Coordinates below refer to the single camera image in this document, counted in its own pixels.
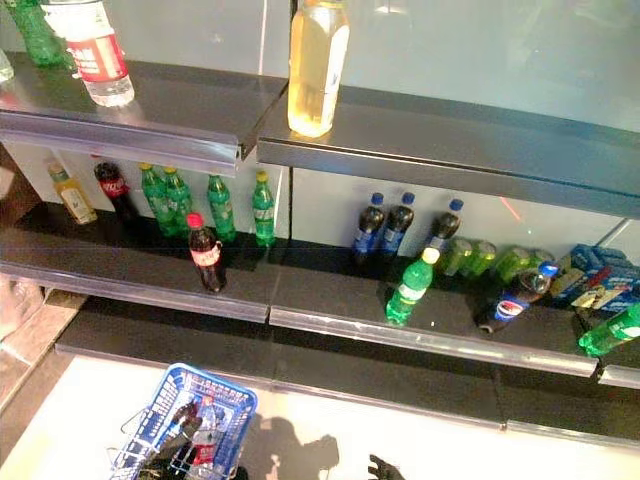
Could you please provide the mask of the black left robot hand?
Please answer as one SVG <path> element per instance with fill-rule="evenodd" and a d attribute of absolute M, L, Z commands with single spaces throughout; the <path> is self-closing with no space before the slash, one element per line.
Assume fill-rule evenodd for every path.
<path fill-rule="evenodd" d="M 184 429 L 167 438 L 160 450 L 142 464 L 137 479 L 184 479 L 197 455 L 193 444 L 195 433 L 195 430 Z"/>

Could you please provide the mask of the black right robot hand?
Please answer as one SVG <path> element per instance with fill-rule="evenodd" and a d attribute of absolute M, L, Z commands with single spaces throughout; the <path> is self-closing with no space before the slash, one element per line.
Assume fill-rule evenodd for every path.
<path fill-rule="evenodd" d="M 369 455 L 368 473 L 376 480 L 404 480 L 397 467 L 374 454 Z"/>

